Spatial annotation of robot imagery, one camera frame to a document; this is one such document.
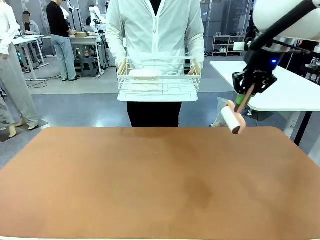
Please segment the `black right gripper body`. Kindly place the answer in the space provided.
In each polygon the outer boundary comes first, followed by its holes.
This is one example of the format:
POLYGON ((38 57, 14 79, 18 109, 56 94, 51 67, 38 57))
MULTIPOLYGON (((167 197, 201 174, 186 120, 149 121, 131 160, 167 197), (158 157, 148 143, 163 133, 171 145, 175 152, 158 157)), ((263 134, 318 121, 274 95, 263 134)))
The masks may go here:
POLYGON ((252 96, 262 94, 270 86, 272 86, 278 79, 272 72, 265 72, 260 70, 249 71, 245 69, 242 72, 235 72, 232 74, 233 87, 240 95, 246 95, 249 89, 254 86, 252 96))

